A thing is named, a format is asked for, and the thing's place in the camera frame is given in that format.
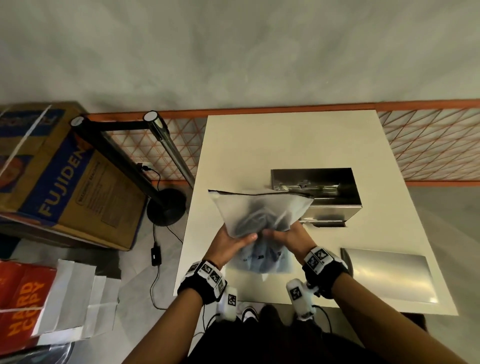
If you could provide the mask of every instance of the plastic bag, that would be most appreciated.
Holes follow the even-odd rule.
[[[242,248],[229,265],[256,273],[291,272],[288,250],[264,237],[262,230],[287,231],[305,213],[313,198],[273,190],[245,194],[208,190],[208,193],[232,238],[258,234],[258,239]]]

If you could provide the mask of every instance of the metal pole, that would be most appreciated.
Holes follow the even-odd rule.
[[[162,198],[160,198],[159,192],[152,186],[151,182],[137,169],[136,165],[130,159],[124,157],[103,137],[102,132],[96,128],[96,124],[97,123],[90,121],[85,116],[78,116],[70,122],[70,125],[79,137],[90,143],[115,167],[120,169],[144,194],[164,207],[165,204]]]
[[[170,158],[172,158],[179,171],[182,173],[185,180],[193,189],[195,186],[195,177],[193,176],[187,163],[185,163],[179,150],[170,138],[170,132],[168,131],[167,124],[162,117],[156,111],[149,111],[144,115],[144,121],[148,123],[149,129],[157,140],[162,143],[163,147],[167,151]]]

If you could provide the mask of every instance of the person's right hand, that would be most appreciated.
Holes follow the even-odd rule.
[[[317,246],[298,221],[295,221],[288,231],[265,229],[262,233],[265,237],[272,238],[285,245],[295,255],[295,258],[301,265],[304,264],[303,260],[308,252]]]

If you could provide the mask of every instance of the person's left hand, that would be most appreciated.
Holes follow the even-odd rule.
[[[254,233],[242,238],[231,238],[227,233],[225,224],[223,224],[205,253],[204,260],[209,260],[215,264],[218,269],[222,269],[238,250],[253,243],[257,240],[257,237],[257,234]]]

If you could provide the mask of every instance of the black pants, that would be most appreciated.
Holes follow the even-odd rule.
[[[313,320],[285,326],[266,305],[259,321],[215,322],[188,358],[193,363],[385,363],[341,336],[323,332]]]

